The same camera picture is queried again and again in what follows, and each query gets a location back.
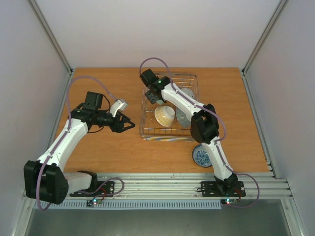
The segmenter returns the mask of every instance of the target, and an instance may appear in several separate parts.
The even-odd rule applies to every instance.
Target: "wire rack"
[[[164,73],[156,73],[156,75],[166,75]],[[194,93],[195,100],[199,100],[199,89],[197,76],[193,74],[172,74],[173,81],[176,85],[183,89],[189,88]],[[154,116],[154,110],[159,106],[158,103],[151,104],[145,96],[148,88],[144,86],[141,116],[140,116],[140,128],[139,133],[144,140],[158,140],[158,141],[194,141],[190,135],[190,127],[185,128],[179,124],[175,118],[174,124],[171,127],[164,127],[158,123]],[[176,110],[176,107],[167,102],[166,106],[172,107]]]

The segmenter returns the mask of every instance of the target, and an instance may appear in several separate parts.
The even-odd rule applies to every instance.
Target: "wooden tabletop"
[[[238,68],[172,68],[173,73],[198,76],[200,102],[214,105],[225,122],[227,138],[222,142],[229,164],[238,172],[267,172],[256,126]],[[165,72],[153,68],[154,72]],[[65,167],[66,172],[87,170],[98,173],[206,173],[213,168],[197,166],[191,152],[196,142],[145,141],[139,134],[143,84],[138,68],[77,68],[74,77],[91,75],[101,80],[129,106],[124,114],[136,127],[112,133],[108,127],[87,134],[79,142]],[[84,102],[88,91],[106,94],[91,79],[76,81],[69,93],[71,109]],[[67,119],[64,108],[59,134]]]

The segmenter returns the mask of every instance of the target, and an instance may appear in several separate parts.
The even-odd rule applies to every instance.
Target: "dish rack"
[[[167,76],[167,73],[156,73],[156,75]],[[183,89],[189,88],[194,93],[195,100],[199,101],[199,89],[197,76],[193,74],[172,73],[173,81],[176,85]],[[182,127],[175,118],[174,124],[171,127],[164,127],[158,123],[154,116],[154,110],[159,106],[158,103],[151,104],[145,96],[148,88],[144,86],[139,133],[144,140],[157,141],[194,141],[190,135],[190,126]],[[167,102],[164,105],[172,107],[176,110],[176,106]]]

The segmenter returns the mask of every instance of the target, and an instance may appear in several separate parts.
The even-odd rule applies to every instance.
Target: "blue bowl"
[[[205,167],[205,168],[212,166],[210,158],[206,150],[203,148],[201,144],[199,144],[193,149],[192,159],[198,166]]]

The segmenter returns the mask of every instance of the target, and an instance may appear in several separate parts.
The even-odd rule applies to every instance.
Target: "wall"
[[[47,145],[68,77],[28,1],[0,1],[0,235],[24,190],[23,166]]]
[[[244,67],[278,0],[37,0],[72,67]],[[161,66],[149,62],[148,66]]]
[[[308,235],[315,232],[314,21],[314,1],[290,0],[248,72],[271,155]]]

